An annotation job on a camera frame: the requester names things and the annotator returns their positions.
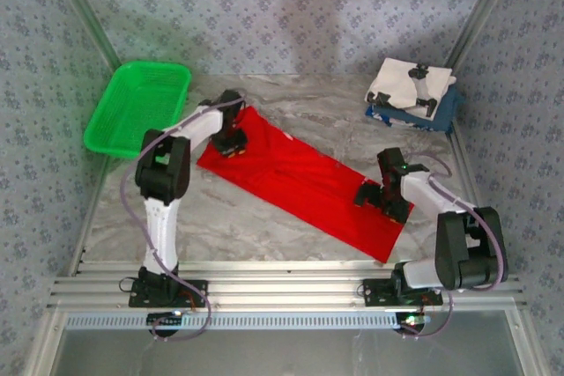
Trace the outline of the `red t-shirt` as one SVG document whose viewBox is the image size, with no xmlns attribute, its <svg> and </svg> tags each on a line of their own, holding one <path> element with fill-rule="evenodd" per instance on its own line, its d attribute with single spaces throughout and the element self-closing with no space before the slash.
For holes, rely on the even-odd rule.
<svg viewBox="0 0 564 376">
<path fill-rule="evenodd" d="M 285 133 L 247 107 L 237 122 L 246 151 L 231 158 L 209 144 L 203 169 L 380 262 L 390 258 L 403 224 L 375 204 L 379 183 Z"/>
</svg>

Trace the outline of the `dark blue folded t-shirt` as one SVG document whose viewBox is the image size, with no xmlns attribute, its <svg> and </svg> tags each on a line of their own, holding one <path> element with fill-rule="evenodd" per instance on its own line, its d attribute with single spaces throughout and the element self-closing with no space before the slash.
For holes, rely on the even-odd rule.
<svg viewBox="0 0 564 376">
<path fill-rule="evenodd" d="M 383 122 L 387 127 L 408 127 L 425 131 L 449 134 L 453 129 L 458 108 L 464 103 L 464 96 L 451 85 L 435 109 L 433 120 L 425 119 L 404 110 L 388 109 L 370 104 L 365 116 Z"/>
</svg>

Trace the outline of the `green plastic mesh basket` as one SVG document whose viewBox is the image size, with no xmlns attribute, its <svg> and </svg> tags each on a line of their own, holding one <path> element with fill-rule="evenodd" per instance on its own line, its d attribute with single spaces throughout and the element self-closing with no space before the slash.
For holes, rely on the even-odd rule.
<svg viewBox="0 0 564 376">
<path fill-rule="evenodd" d="M 190 70 L 177 63 L 133 61 L 120 66 L 86 126 L 85 147 L 119 159 L 137 157 L 147 130 L 178 122 L 190 82 Z"/>
</svg>

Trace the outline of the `white folded t-shirt black print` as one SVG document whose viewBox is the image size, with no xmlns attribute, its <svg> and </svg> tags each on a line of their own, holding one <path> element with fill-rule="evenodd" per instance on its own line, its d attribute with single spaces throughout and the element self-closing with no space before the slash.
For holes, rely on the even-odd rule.
<svg viewBox="0 0 564 376">
<path fill-rule="evenodd" d="M 452 69 L 386 58 L 367 89 L 365 101 L 432 120 L 455 82 Z"/>
</svg>

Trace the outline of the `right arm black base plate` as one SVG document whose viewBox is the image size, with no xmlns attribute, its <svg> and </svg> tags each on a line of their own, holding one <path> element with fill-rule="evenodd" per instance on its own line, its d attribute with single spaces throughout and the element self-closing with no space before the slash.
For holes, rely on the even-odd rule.
<svg viewBox="0 0 564 376">
<path fill-rule="evenodd" d="M 442 306 L 440 293 L 430 288 L 410 288 L 400 279 L 364 279 L 365 306 Z"/>
</svg>

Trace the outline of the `aluminium mounting rail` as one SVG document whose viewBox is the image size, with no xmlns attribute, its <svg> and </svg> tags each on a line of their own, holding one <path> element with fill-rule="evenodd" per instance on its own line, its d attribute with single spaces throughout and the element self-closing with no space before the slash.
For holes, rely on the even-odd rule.
<svg viewBox="0 0 564 376">
<path fill-rule="evenodd" d="M 75 276 L 58 277 L 47 305 L 67 311 L 127 307 L 133 262 L 84 262 Z M 185 262 L 180 277 L 209 282 L 217 312 L 353 312 L 364 307 L 360 283 L 390 277 L 392 267 L 372 261 Z"/>
</svg>

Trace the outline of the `aluminium frame post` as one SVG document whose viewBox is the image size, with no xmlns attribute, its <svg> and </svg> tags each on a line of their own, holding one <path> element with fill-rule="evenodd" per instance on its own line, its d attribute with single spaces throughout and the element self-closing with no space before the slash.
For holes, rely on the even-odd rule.
<svg viewBox="0 0 564 376">
<path fill-rule="evenodd" d="M 499 0 L 477 0 L 471 13 L 465 20 L 461 33 L 454 47 L 451 49 L 445 62 L 446 68 L 451 68 L 455 74 L 461 70 L 466 56 L 470 53 L 472 45 L 479 37 L 481 30 Z"/>
</svg>

